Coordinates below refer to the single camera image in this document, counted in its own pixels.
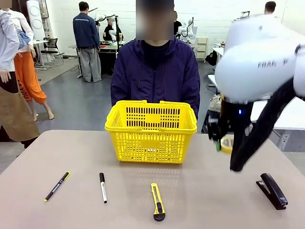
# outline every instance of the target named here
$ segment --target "white brick wall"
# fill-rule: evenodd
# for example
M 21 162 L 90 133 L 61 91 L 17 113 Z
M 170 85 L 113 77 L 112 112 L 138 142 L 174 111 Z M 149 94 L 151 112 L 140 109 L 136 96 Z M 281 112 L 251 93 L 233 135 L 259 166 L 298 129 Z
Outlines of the white brick wall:
M 267 0 L 175 0 L 175 10 L 178 12 L 178 20 L 188 20 L 194 17 L 194 26 L 198 27 L 197 37 L 209 37 L 208 51 L 215 43 L 226 40 L 232 20 L 239 17 L 242 11 L 250 11 L 251 14 L 264 12 Z M 136 18 L 135 0 L 87 0 L 90 9 L 98 7 L 100 14 L 119 16 L 120 29 L 124 34 L 124 40 L 130 41 L 135 37 Z M 304 0 L 275 0 L 277 7 L 275 16 L 282 20 L 287 27 L 305 35 L 305 7 Z M 72 20 L 79 13 L 78 1 L 75 0 L 47 0 L 53 35 L 58 38 L 61 52 L 75 54 L 68 47 L 75 44 L 72 29 Z M 101 23 L 100 35 L 102 35 L 106 22 Z

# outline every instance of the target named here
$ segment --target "black stapler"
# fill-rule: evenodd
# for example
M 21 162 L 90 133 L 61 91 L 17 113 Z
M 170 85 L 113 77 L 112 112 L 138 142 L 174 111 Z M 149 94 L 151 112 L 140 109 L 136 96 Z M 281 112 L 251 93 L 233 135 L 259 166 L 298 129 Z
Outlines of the black stapler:
M 261 174 L 261 178 L 262 180 L 257 181 L 256 184 L 267 196 L 276 210 L 286 209 L 285 205 L 288 204 L 288 201 L 272 176 L 269 173 L 263 173 Z

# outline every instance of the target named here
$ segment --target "black marker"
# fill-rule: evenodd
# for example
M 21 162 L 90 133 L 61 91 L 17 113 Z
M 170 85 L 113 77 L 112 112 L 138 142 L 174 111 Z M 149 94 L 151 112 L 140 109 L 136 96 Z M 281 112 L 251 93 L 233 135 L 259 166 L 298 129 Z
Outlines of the black marker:
M 101 181 L 101 188 L 102 188 L 102 193 L 103 193 L 103 200 L 104 200 L 104 203 L 107 203 L 104 173 L 100 173 L 100 181 Z
M 59 188 L 59 186 L 63 183 L 63 181 L 65 179 L 68 178 L 68 176 L 70 175 L 70 172 L 66 172 L 65 175 L 63 175 L 63 177 L 61 178 L 61 180 L 57 183 L 57 185 L 55 185 L 55 187 L 53 188 L 53 190 L 48 194 L 48 196 L 44 199 L 44 202 L 47 202 L 50 197 L 54 194 L 54 192 Z

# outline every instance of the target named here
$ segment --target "black bag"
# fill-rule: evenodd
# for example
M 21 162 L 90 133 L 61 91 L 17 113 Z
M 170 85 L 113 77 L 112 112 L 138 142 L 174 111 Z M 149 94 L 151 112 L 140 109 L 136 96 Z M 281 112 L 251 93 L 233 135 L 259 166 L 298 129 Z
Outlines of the black bag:
M 217 52 L 213 51 L 210 55 L 205 58 L 211 66 L 215 66 L 217 64 Z

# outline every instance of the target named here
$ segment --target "orange pants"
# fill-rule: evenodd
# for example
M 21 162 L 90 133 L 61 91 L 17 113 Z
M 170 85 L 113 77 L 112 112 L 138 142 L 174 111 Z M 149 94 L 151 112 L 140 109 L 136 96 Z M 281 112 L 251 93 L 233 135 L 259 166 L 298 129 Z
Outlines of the orange pants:
M 21 94 L 26 101 L 32 98 L 39 104 L 43 104 L 47 96 L 41 90 L 35 72 L 34 61 L 30 52 L 21 52 L 14 58 L 15 73 Z

